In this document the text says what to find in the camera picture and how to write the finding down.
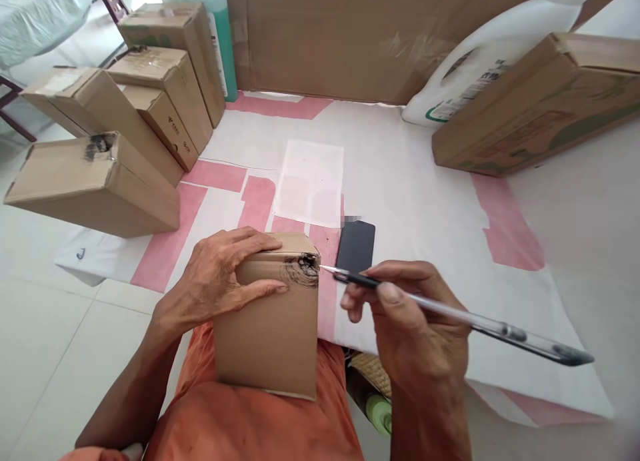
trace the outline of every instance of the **black phone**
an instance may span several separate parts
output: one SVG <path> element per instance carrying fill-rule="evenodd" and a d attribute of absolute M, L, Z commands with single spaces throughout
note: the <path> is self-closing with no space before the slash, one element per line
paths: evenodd
<path fill-rule="evenodd" d="M 371 267 L 375 226 L 364 221 L 347 221 L 340 234 L 335 267 L 359 273 Z"/>

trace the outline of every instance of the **brown cardboard box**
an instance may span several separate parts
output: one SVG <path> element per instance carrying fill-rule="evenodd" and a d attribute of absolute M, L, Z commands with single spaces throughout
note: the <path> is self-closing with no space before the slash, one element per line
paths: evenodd
<path fill-rule="evenodd" d="M 320 254 L 304 233 L 274 233 L 282 247 L 247 258 L 240 284 L 281 280 L 289 292 L 213 320 L 219 382 L 315 399 Z"/>
<path fill-rule="evenodd" d="M 137 47 L 107 70 L 117 83 L 165 91 L 193 145 L 202 153 L 213 127 L 200 94 L 189 55 L 184 50 Z"/>
<path fill-rule="evenodd" d="M 120 85 L 120 88 L 182 169 L 190 171 L 198 152 L 167 94 L 157 88 L 135 85 Z"/>
<path fill-rule="evenodd" d="M 640 115 L 640 41 L 554 33 L 433 135 L 438 165 L 502 177 Z"/>
<path fill-rule="evenodd" d="M 218 125 L 225 110 L 225 98 L 209 18 L 202 3 L 143 5 L 120 20 L 118 29 L 130 48 L 162 46 L 188 52 L 211 124 L 214 128 Z"/>
<path fill-rule="evenodd" d="M 228 0 L 238 88 L 405 105 L 466 36 L 527 0 Z M 587 0 L 578 24 L 611 0 Z"/>
<path fill-rule="evenodd" d="M 177 191 L 118 132 L 33 145 L 5 204 L 123 238 L 180 225 Z"/>
<path fill-rule="evenodd" d="M 184 174 L 104 70 L 54 68 L 21 96 L 74 136 L 119 131 L 173 186 Z"/>

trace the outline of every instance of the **pen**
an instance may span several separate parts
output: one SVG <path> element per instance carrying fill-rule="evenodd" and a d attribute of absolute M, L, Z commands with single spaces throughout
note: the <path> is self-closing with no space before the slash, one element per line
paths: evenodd
<path fill-rule="evenodd" d="M 340 268 L 323 265 L 320 267 L 333 273 L 333 277 L 343 283 L 355 283 L 369 289 L 376 289 L 381 283 L 381 281 L 375 278 L 369 278 L 368 276 L 352 273 Z M 539 336 L 538 334 L 533 334 L 522 328 L 517 328 L 512 324 L 485 318 L 484 316 L 468 311 L 462 311 L 415 294 L 406 293 L 406 295 L 425 310 L 463 322 L 469 325 L 474 331 L 512 344 L 517 348 L 532 352 L 556 363 L 564 364 L 565 366 L 581 366 L 582 364 L 589 364 L 594 361 L 594 357 L 586 351 L 572 348 L 571 346 L 545 338 L 544 336 Z"/>

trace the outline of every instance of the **orange shirt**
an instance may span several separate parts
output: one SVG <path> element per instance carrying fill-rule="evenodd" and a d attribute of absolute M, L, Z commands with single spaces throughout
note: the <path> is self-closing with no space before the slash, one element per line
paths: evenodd
<path fill-rule="evenodd" d="M 211 323 L 193 331 L 176 394 L 145 460 L 362 460 L 345 389 L 342 349 L 318 341 L 317 400 L 276 396 L 214 381 Z M 112 458 L 85 448 L 64 460 Z"/>

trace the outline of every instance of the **cardboard backdrop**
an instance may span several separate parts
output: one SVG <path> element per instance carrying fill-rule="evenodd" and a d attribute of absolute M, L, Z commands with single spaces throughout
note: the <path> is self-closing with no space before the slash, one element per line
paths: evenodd
<path fill-rule="evenodd" d="M 228 0 L 238 88 L 405 105 L 466 36 L 526 0 Z M 611 0 L 588 0 L 577 22 Z"/>

